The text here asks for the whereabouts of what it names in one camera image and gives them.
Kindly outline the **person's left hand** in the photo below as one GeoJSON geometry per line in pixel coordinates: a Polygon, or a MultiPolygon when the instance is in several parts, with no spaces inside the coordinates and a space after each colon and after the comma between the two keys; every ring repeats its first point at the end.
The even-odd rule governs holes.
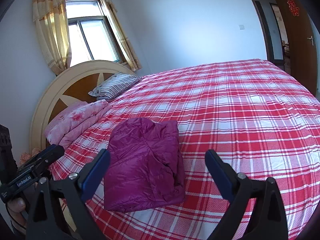
{"type": "Polygon", "coordinates": [[[21,191],[17,195],[16,199],[13,199],[6,204],[6,209],[10,216],[13,233],[18,239],[25,239],[27,219],[22,213],[27,205],[31,203],[36,187],[37,183],[34,183],[24,191],[21,191]]]}

